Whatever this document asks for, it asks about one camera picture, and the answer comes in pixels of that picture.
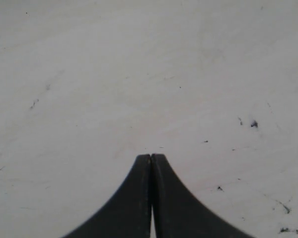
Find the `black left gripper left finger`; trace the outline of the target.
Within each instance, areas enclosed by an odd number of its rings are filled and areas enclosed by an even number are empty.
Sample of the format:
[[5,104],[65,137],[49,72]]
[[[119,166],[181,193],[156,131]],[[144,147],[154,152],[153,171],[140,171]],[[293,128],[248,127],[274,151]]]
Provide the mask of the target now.
[[151,229],[150,155],[136,157],[113,196],[67,238],[149,238]]

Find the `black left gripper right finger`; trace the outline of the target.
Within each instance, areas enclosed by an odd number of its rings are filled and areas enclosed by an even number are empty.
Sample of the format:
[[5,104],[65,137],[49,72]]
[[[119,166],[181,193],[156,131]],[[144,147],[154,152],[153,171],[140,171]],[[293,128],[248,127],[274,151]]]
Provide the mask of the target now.
[[151,155],[151,204],[158,238],[248,238],[201,203],[163,154]]

